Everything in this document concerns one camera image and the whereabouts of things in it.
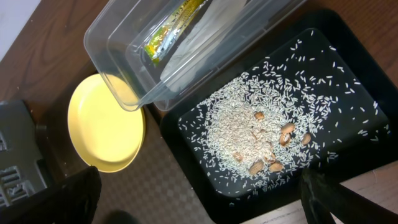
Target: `white surface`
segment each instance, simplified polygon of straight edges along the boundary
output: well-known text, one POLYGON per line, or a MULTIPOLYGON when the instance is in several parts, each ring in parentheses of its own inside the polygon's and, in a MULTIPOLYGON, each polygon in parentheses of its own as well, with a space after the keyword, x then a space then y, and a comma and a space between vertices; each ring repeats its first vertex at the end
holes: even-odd
POLYGON ((39 2, 40 0, 0 0, 0 61, 39 2))

